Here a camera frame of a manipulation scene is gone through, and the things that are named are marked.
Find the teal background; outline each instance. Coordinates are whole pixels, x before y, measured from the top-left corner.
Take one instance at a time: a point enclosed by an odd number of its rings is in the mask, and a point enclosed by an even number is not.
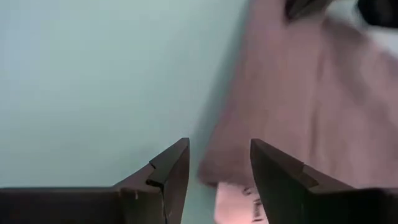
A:
[[[231,78],[245,0],[0,0],[0,186],[111,185],[181,137],[183,223]]]

